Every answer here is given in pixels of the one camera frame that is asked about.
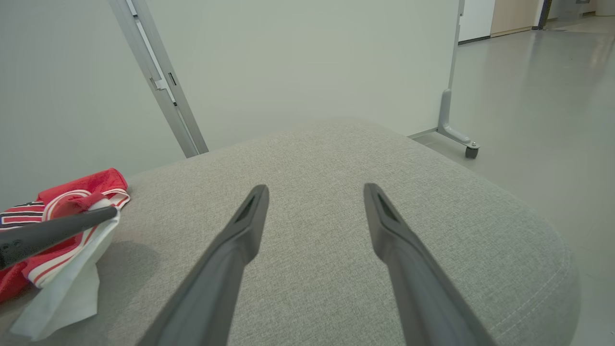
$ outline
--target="partition leg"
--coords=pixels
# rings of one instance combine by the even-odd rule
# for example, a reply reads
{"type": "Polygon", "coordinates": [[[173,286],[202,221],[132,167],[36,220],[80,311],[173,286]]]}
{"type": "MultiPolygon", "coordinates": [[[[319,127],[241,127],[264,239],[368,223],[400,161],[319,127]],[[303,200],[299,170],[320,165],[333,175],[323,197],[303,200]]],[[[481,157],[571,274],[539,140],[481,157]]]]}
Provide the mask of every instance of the partition leg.
{"type": "Polygon", "coordinates": [[[451,113],[451,89],[447,89],[442,93],[442,102],[440,104],[440,118],[438,119],[437,132],[447,136],[466,146],[466,158],[474,159],[478,155],[480,145],[474,142],[470,137],[453,129],[448,123],[448,118],[451,113]]]}

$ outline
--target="caster wheel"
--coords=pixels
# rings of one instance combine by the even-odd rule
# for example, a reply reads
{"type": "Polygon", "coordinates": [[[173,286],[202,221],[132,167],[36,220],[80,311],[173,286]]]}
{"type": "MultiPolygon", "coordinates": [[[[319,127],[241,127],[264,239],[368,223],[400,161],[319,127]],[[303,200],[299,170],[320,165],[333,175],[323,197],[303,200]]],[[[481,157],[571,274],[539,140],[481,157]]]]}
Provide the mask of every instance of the caster wheel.
{"type": "Polygon", "coordinates": [[[473,149],[473,148],[466,147],[466,158],[475,159],[477,155],[478,155],[478,148],[473,149]]]}

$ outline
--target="stitching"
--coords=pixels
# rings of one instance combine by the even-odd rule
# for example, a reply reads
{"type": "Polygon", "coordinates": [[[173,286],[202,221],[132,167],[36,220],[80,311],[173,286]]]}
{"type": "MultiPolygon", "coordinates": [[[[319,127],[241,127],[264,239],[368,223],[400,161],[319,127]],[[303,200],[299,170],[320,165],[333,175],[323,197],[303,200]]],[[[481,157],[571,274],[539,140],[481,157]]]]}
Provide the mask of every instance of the stitching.
{"type": "Polygon", "coordinates": [[[563,256],[561,258],[561,265],[560,268],[549,278],[549,280],[547,280],[547,282],[545,282],[542,287],[540,287],[538,289],[538,291],[536,291],[536,293],[534,293],[534,295],[532,295],[528,300],[525,301],[525,303],[521,304],[520,307],[518,307],[515,311],[511,312],[510,315],[506,316],[503,320],[501,320],[498,324],[496,324],[495,326],[489,328],[489,331],[492,331],[494,329],[496,329],[500,324],[504,323],[506,320],[508,320],[512,315],[516,314],[517,312],[519,312],[519,310],[521,310],[525,304],[529,303],[532,299],[534,299],[534,297],[536,297],[537,294],[539,294],[545,287],[547,287],[548,283],[551,282],[551,280],[553,280],[554,277],[556,277],[559,272],[562,270],[562,268],[564,267],[564,263],[566,260],[566,245],[564,243],[564,240],[561,238],[561,236],[558,234],[557,235],[558,238],[560,239],[560,243],[561,243],[561,247],[563,249],[563,256]]]}
{"type": "MultiPolygon", "coordinates": [[[[572,251],[567,251],[569,252],[569,256],[568,256],[568,264],[570,264],[570,261],[572,260],[572,251]]],[[[555,289],[558,288],[558,286],[561,284],[562,281],[564,281],[564,279],[568,276],[568,273],[570,272],[570,267],[572,267],[571,265],[568,266],[568,269],[566,269],[566,273],[564,274],[564,276],[561,278],[561,280],[555,284],[555,286],[553,287],[553,290],[551,292],[549,292],[548,295],[546,295],[544,298],[542,298],[542,300],[540,302],[538,302],[538,304],[536,304],[536,306],[530,310],[528,313],[525,314],[525,316],[523,318],[521,318],[520,320],[517,321],[517,323],[513,324],[512,326],[510,326],[509,329],[506,329],[502,334],[498,335],[496,337],[496,340],[499,339],[500,337],[502,337],[504,334],[506,334],[507,332],[509,332],[512,328],[514,328],[516,325],[518,325],[519,323],[521,323],[521,321],[525,320],[525,318],[527,318],[532,312],[534,312],[534,310],[536,308],[538,308],[538,306],[540,306],[540,304],[542,304],[543,301],[545,301],[550,295],[551,293],[555,292],[555,289]]]]}

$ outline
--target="red garment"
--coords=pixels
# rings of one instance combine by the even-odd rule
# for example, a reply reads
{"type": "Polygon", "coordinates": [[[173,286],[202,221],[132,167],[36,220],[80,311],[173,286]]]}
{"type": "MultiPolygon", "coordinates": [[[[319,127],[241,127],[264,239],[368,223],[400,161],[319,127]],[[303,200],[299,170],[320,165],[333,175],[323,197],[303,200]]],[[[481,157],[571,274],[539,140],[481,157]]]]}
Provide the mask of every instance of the red garment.
{"type": "MultiPolygon", "coordinates": [[[[36,202],[15,206],[0,214],[0,231],[78,214],[103,198],[121,208],[130,200],[127,187],[122,174],[110,168],[50,188],[41,192],[36,202]]],[[[0,303],[19,294],[28,281],[44,287],[88,243],[95,230],[96,226],[1,271],[0,303]]]]}

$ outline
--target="gray fabric surface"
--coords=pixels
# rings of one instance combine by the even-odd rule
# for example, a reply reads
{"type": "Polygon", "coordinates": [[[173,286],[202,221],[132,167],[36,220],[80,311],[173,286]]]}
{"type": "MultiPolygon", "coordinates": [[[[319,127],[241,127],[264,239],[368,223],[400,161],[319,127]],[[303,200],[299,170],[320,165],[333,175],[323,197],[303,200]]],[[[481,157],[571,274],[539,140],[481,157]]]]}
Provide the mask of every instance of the gray fabric surface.
{"type": "MultiPolygon", "coordinates": [[[[371,248],[365,182],[383,188],[500,345],[570,342],[579,280],[557,232],[438,153],[342,119],[129,179],[132,200],[98,263],[99,314],[37,344],[134,344],[245,195],[265,183],[261,249],[244,273],[229,344],[402,345],[387,268],[371,248]]],[[[17,313],[3,311],[0,323],[17,313]]]]}

